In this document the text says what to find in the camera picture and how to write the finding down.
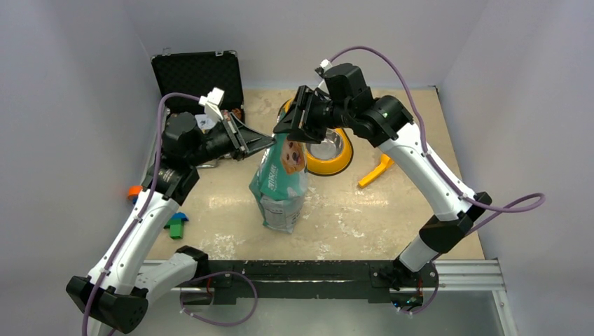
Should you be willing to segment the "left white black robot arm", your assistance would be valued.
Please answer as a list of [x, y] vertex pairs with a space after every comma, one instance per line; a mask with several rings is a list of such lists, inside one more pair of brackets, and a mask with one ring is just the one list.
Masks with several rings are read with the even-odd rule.
[[198, 166], [231, 155], [242, 160], [274, 144], [271, 136], [247, 127], [233, 113], [203, 132], [191, 113], [166, 122], [130, 216], [116, 240], [86, 276], [73, 276], [67, 293], [83, 312], [84, 335], [128, 334], [149, 306], [174, 287], [201, 286], [211, 274], [205, 252], [190, 246], [147, 273], [141, 273], [151, 247], [198, 182]]

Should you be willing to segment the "green dog food bag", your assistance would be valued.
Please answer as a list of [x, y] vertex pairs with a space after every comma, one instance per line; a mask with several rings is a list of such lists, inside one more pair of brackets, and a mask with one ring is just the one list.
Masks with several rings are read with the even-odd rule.
[[263, 218], [263, 226], [291, 234], [301, 215], [308, 189], [304, 145], [274, 134], [275, 143], [264, 151], [249, 190]]

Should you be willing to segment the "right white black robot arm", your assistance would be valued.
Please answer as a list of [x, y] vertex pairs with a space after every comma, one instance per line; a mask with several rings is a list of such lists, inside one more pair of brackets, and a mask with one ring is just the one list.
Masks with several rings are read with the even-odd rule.
[[326, 67], [322, 78], [328, 96], [300, 86], [274, 132], [297, 142], [319, 144], [328, 129], [350, 128], [400, 166], [434, 212], [394, 261], [394, 278], [409, 285], [428, 262], [469, 234], [484, 212], [474, 203], [492, 200], [486, 192], [474, 192], [461, 182], [439, 157], [431, 159], [431, 148], [422, 147], [420, 128], [410, 112], [396, 97], [373, 97], [358, 66]]

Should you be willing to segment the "yellow plastic scoop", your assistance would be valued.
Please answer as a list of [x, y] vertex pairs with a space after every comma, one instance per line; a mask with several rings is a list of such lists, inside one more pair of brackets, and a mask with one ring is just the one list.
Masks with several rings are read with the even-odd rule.
[[394, 164], [393, 159], [391, 159], [385, 153], [380, 156], [379, 164], [374, 168], [373, 171], [365, 175], [358, 181], [359, 188], [365, 188], [369, 186], [372, 182], [376, 181], [382, 174], [384, 174], [392, 165]]

